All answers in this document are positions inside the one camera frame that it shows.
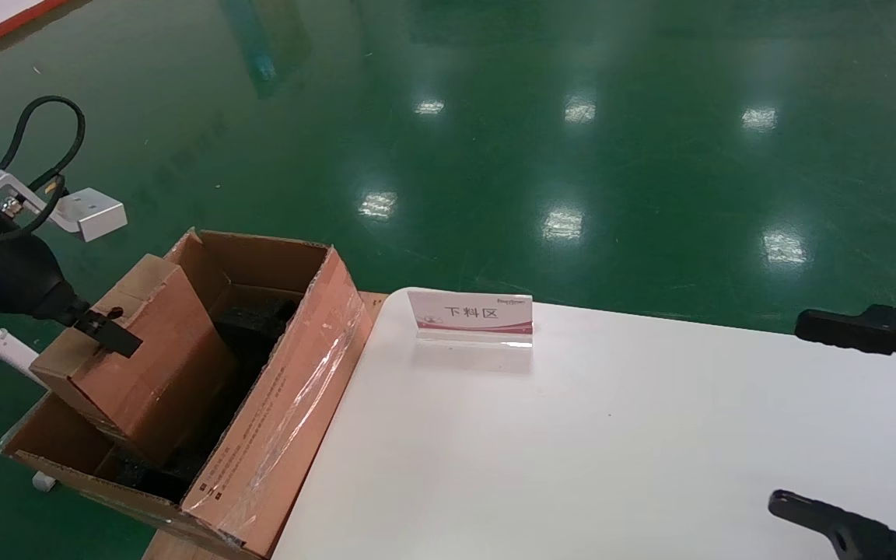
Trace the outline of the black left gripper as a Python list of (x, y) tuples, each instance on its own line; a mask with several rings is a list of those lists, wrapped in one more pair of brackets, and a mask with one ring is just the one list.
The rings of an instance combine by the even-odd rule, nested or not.
[(131, 358), (142, 340), (125, 330), (117, 319), (124, 308), (106, 313), (79, 312), (79, 297), (65, 279), (54, 253), (43, 240), (29, 235), (0, 242), (0, 314), (18, 314), (38, 320), (75, 320), (79, 332), (104, 351)]

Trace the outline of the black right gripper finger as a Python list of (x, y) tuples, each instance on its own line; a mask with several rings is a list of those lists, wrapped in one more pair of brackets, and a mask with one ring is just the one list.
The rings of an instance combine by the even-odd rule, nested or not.
[(768, 511), (824, 536), (839, 559), (896, 559), (896, 530), (875, 519), (786, 490), (769, 496)]
[(896, 307), (871, 305), (850, 316), (822, 310), (803, 310), (796, 320), (796, 336), (861, 353), (896, 354)]

